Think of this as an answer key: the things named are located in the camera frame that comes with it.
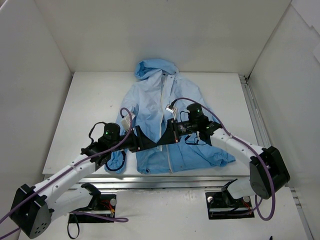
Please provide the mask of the light blue hooded jacket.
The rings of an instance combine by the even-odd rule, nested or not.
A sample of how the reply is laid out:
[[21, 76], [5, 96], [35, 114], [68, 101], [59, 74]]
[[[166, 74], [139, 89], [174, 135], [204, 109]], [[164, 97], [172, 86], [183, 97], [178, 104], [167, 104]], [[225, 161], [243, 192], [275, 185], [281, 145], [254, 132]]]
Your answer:
[[[164, 59], [140, 61], [134, 71], [138, 82], [124, 96], [121, 107], [133, 115], [132, 125], [140, 126], [142, 132], [153, 142], [164, 134], [172, 114], [166, 110], [174, 100], [174, 107], [188, 120], [187, 106], [192, 100], [206, 106], [200, 88], [182, 76], [174, 63]], [[225, 167], [235, 162], [226, 151], [204, 144], [188, 145], [183, 140], [176, 144], [157, 146], [137, 152], [136, 170], [141, 174], [172, 174], [187, 170]]]

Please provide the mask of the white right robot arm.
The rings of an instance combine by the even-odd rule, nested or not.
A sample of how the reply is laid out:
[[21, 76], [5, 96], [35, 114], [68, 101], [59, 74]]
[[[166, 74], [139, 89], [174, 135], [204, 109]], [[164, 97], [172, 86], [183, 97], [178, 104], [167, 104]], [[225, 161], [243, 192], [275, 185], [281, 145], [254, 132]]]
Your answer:
[[157, 145], [177, 144], [182, 136], [196, 134], [202, 142], [220, 148], [244, 163], [249, 169], [249, 177], [227, 184], [221, 193], [225, 205], [233, 206], [246, 195], [258, 195], [268, 200], [290, 181], [289, 171], [276, 147], [258, 146], [227, 132], [221, 123], [204, 115], [199, 103], [190, 104], [187, 114], [187, 121], [173, 118], [167, 121], [167, 128]]

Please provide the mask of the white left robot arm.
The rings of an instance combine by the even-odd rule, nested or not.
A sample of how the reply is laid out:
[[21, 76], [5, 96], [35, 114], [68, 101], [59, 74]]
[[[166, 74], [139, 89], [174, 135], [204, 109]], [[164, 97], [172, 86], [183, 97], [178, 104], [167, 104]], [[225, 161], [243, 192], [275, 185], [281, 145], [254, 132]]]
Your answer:
[[101, 193], [92, 184], [85, 183], [74, 191], [69, 189], [103, 167], [113, 152], [129, 150], [135, 153], [156, 146], [139, 126], [121, 135], [118, 124], [105, 123], [103, 135], [81, 149], [78, 158], [69, 165], [33, 186], [20, 186], [9, 217], [30, 239], [37, 238], [57, 218], [80, 208], [94, 210], [99, 206]]

